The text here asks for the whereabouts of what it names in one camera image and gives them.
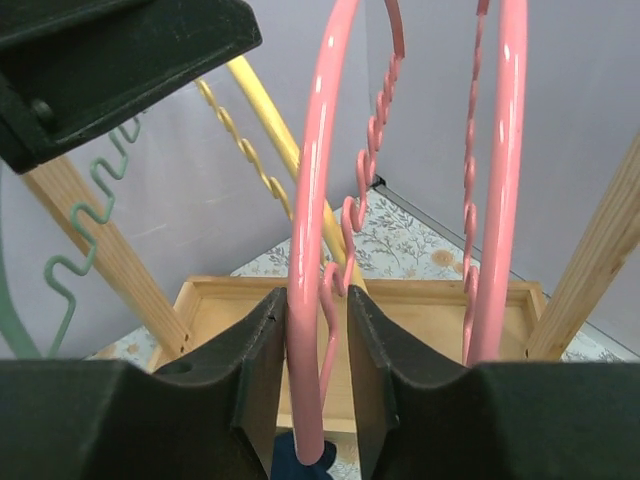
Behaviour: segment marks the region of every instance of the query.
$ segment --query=black robot gripper finger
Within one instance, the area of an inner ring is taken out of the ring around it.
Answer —
[[[640,364],[466,369],[358,287],[348,337],[364,480],[640,478]]]
[[[0,157],[25,173],[261,42],[242,0],[0,0]]]
[[[153,375],[122,361],[0,362],[2,478],[268,479],[285,312],[275,289]]]

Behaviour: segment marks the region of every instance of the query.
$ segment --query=dark blue object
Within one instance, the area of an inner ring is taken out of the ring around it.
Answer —
[[[324,442],[324,453],[318,463],[305,466],[296,457],[293,432],[278,435],[273,447],[271,480],[331,480],[327,471],[336,461],[337,448]]]

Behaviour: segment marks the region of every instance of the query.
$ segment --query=wooden tray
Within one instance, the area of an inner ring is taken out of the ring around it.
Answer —
[[[244,318],[273,288],[286,286],[286,278],[190,277],[183,285],[175,309],[199,346]],[[369,295],[396,323],[447,357],[460,361],[462,318],[466,296],[460,281],[368,280]],[[324,407],[327,432],[356,431],[351,391],[346,298],[335,297],[341,311],[340,346]],[[544,308],[539,284],[512,282],[507,295],[505,326],[500,346],[503,360],[524,359],[524,345]],[[319,312],[318,355],[324,356],[327,326]],[[174,360],[160,347],[149,364],[151,371]],[[282,380],[278,427],[291,427],[289,383]]]

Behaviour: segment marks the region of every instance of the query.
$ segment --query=wooden post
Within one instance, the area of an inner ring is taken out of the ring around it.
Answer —
[[[101,203],[71,164],[62,156],[22,177],[71,241],[84,253],[89,245],[71,225],[69,214],[77,202],[87,202],[102,213]],[[160,287],[144,267],[133,248],[111,221],[98,225],[88,216],[84,227],[98,241],[94,267],[120,298],[138,315],[163,349],[178,358],[192,350],[193,335],[178,318]]]
[[[640,241],[640,133],[600,201],[526,354],[559,360]]]

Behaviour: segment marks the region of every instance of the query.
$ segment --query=floral patterned floor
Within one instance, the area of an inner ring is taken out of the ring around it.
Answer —
[[[367,199],[365,226],[356,235],[358,264],[365,278],[461,279],[462,251],[458,247],[379,193],[370,191]],[[276,245],[232,275],[286,276],[289,242]],[[141,327],[93,358],[122,358],[146,368],[155,346],[155,339]],[[571,342],[563,359],[619,361],[612,352],[581,332]],[[339,450],[339,460],[330,473],[335,479],[360,478],[352,448]]]

